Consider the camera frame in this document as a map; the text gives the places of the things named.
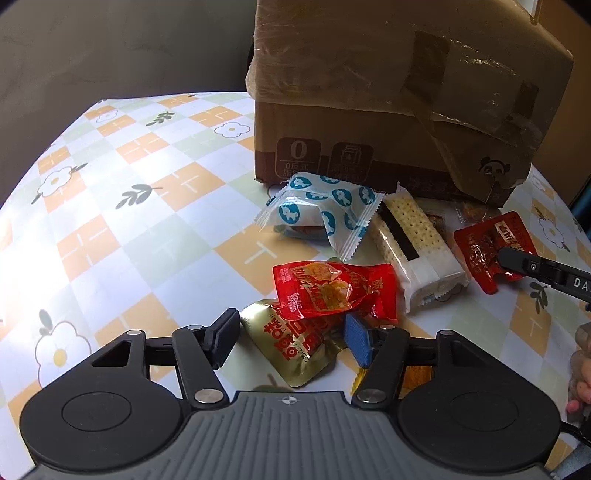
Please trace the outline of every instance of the cardboard box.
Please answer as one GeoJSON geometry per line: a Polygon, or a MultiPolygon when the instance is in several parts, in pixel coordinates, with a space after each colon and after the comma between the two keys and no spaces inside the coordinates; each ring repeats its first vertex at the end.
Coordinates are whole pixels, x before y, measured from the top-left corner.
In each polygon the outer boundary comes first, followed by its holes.
{"type": "Polygon", "coordinates": [[[259,0],[256,177],[307,170],[502,205],[571,67],[513,0],[259,0]]]}

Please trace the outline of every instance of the plastic wrapper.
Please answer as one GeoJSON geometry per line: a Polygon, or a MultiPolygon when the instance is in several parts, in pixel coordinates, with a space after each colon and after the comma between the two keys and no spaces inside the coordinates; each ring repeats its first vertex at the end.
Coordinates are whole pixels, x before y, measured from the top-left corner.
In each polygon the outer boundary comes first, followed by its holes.
{"type": "Polygon", "coordinates": [[[516,281],[523,275],[501,268],[496,259],[502,247],[513,247],[537,255],[530,234],[517,212],[508,212],[453,234],[472,276],[485,293],[498,291],[496,275],[516,281]]]}
{"type": "Polygon", "coordinates": [[[296,173],[267,202],[255,223],[260,227],[286,225],[290,233],[295,233],[296,227],[324,225],[337,255],[347,261],[383,198],[383,193],[369,187],[313,173],[296,173]]]}
{"type": "Polygon", "coordinates": [[[346,348],[339,316],[286,322],[276,300],[260,300],[240,317],[257,348],[290,387],[308,383],[346,348]]]}
{"type": "Polygon", "coordinates": [[[273,267],[279,311],[287,321],[359,309],[396,321],[396,275],[388,264],[292,262],[273,267]]]}
{"type": "Polygon", "coordinates": [[[384,199],[368,232],[396,270],[406,312],[468,284],[462,266],[405,188],[398,186],[384,199]]]}

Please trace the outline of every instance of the panda logo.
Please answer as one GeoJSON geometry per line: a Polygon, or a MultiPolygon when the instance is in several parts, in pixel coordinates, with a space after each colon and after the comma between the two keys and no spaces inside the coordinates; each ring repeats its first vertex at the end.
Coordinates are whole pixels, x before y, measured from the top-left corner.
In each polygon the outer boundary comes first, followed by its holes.
{"type": "Polygon", "coordinates": [[[480,168],[484,175],[504,175],[511,169],[511,165],[503,163],[500,160],[491,160],[490,157],[484,157],[480,161],[480,168]]]}

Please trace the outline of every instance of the checkered tablecloth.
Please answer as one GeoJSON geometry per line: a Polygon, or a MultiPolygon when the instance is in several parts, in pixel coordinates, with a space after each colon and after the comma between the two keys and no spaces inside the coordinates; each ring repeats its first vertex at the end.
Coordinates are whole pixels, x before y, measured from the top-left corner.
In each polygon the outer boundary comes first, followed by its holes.
{"type": "MultiPolygon", "coordinates": [[[[128,329],[167,336],[211,324],[228,307],[274,296],[271,267],[326,259],[329,246],[268,231],[252,220],[268,199],[254,180],[254,102],[246,93],[103,100],[35,162],[0,210],[0,475],[31,460],[18,433],[25,402],[128,329]]],[[[504,211],[516,210],[538,252],[589,270],[591,247],[534,168],[504,211]]],[[[380,257],[364,239],[353,263],[380,257]]],[[[569,358],[584,305],[531,279],[488,296],[474,282],[402,325],[416,336],[453,329],[544,390],[563,409],[569,358]]],[[[285,387],[248,338],[218,372],[230,396],[285,387]]],[[[348,351],[303,390],[344,390],[348,351]]],[[[174,371],[152,378],[178,394],[174,371]]],[[[568,451],[566,444],[556,455],[568,451]]]]}

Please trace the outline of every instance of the flower pattern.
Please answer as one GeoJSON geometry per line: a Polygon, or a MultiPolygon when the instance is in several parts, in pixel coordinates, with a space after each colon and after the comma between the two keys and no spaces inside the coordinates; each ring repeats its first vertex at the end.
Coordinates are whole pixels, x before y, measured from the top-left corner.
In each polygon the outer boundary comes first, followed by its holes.
{"type": "Polygon", "coordinates": [[[43,323],[41,339],[35,347],[35,360],[39,365],[38,380],[42,387],[66,373],[90,355],[90,344],[70,322],[60,322],[53,327],[45,310],[39,312],[43,323]]]}
{"type": "Polygon", "coordinates": [[[225,138],[236,138],[250,130],[251,128],[248,125],[242,125],[238,122],[227,122],[217,127],[214,132],[225,138]]]}
{"type": "Polygon", "coordinates": [[[115,119],[117,114],[119,113],[118,110],[111,110],[109,112],[102,113],[95,119],[95,123],[97,125],[104,124],[105,122],[110,122],[111,120],[115,119]]]}
{"type": "Polygon", "coordinates": [[[75,167],[64,167],[61,170],[52,171],[37,189],[37,196],[31,203],[35,203],[41,197],[49,197],[54,194],[58,188],[63,187],[72,178],[72,174],[86,167],[86,163],[75,167]]]}
{"type": "Polygon", "coordinates": [[[536,207],[534,208],[538,217],[540,218],[540,226],[542,227],[542,230],[544,231],[544,235],[546,236],[546,238],[550,240],[558,248],[563,248],[567,252],[570,252],[570,249],[564,243],[564,235],[560,233],[560,230],[556,228],[554,222],[549,218],[546,218],[544,214],[540,212],[536,207]]]}

